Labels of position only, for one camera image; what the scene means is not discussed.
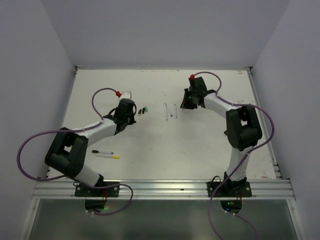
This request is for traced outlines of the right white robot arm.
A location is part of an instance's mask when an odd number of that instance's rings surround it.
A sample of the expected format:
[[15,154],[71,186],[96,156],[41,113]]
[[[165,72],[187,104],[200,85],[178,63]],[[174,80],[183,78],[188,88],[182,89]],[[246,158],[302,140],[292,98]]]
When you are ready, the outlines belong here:
[[247,181],[249,151],[257,146],[263,136],[254,106],[223,99],[216,90],[207,89],[202,77],[191,75],[188,80],[190,87],[184,89],[180,108],[193,110],[202,107],[223,117],[226,121],[224,134],[231,146],[230,161],[223,179],[206,183],[208,196],[250,198],[252,191]]

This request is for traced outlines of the green capped white pen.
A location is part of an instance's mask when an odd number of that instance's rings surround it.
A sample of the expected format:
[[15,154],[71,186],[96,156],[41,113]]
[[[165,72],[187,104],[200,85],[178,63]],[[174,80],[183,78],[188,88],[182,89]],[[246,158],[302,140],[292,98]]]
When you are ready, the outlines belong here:
[[168,114],[168,112],[167,112],[166,104],[167,104],[167,103],[163,103],[163,109],[164,109],[164,117],[165,117],[165,120],[168,121],[169,117],[171,117],[171,116],[169,116],[169,114]]

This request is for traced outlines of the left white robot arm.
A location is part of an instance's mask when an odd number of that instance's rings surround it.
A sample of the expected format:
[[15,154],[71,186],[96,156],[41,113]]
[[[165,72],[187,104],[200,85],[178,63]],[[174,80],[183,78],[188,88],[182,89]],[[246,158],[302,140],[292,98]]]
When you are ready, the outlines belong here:
[[45,156],[44,162],[68,178],[86,186],[92,196],[104,190],[104,177],[85,165],[87,148],[108,137],[122,132],[135,121],[136,104],[131,99],[121,99],[113,115],[106,115],[97,124],[84,130],[60,129]]

